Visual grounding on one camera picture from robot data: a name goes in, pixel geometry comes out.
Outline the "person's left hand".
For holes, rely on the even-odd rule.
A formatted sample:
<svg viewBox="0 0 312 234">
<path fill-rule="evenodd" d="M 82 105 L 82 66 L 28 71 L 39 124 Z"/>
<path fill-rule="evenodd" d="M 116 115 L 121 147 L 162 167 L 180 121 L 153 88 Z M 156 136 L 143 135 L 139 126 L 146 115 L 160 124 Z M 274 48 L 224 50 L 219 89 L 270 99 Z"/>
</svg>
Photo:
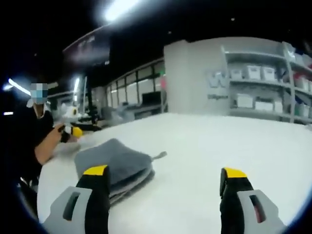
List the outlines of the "person's left hand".
<svg viewBox="0 0 312 234">
<path fill-rule="evenodd" d="M 51 131 L 54 141 L 56 142 L 60 141 L 64 128 L 65 128 L 65 125 L 63 123 L 59 123 L 54 126 L 53 130 Z"/>
</svg>

